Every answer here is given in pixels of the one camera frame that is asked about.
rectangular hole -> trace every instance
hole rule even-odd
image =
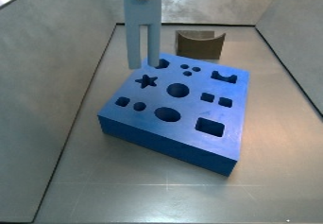
[[[221,137],[224,132],[224,125],[220,122],[215,122],[199,117],[196,120],[196,130],[216,137]]]

gray wall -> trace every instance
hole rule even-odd
[[[256,28],[323,114],[323,0],[275,0]]]
[[[0,10],[0,221],[32,221],[115,27],[105,0]]]
[[[108,0],[117,22],[123,0]],[[255,25],[272,0],[163,0],[163,23]]]

block side face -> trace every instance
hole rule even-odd
[[[217,154],[209,154],[200,148],[187,146],[175,140],[128,126],[108,118],[101,116],[99,116],[99,118],[105,134],[123,138],[136,145],[155,150],[180,161],[195,164],[196,166],[217,172],[224,176],[229,176],[237,161],[231,160]]]
[[[100,116],[236,161],[248,73],[168,54],[160,59],[168,67],[156,69],[144,61],[105,103]],[[203,95],[212,97],[201,100]],[[129,99],[125,107],[116,104],[120,98]],[[143,111],[133,110],[137,103],[145,105]]]

metal panel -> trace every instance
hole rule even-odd
[[[255,25],[272,0],[163,0],[163,23]],[[124,21],[123,0],[109,0],[113,17]]]
[[[0,10],[0,221],[29,222],[115,27],[105,0]]]
[[[249,71],[229,178],[101,133],[96,114],[131,73],[117,26],[36,222],[323,221],[322,118],[283,65],[252,27],[163,26],[163,52],[179,29],[225,32],[219,63]]]
[[[323,0],[275,0],[256,25],[323,114]]]

square hole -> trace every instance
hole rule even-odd
[[[219,105],[223,106],[223,107],[231,108],[232,107],[232,99],[220,97],[219,98]]]
[[[129,102],[129,98],[119,97],[119,99],[116,100],[116,105],[120,107],[125,107],[128,102]]]
[[[208,93],[201,93],[200,99],[212,103],[215,101],[215,96]]]

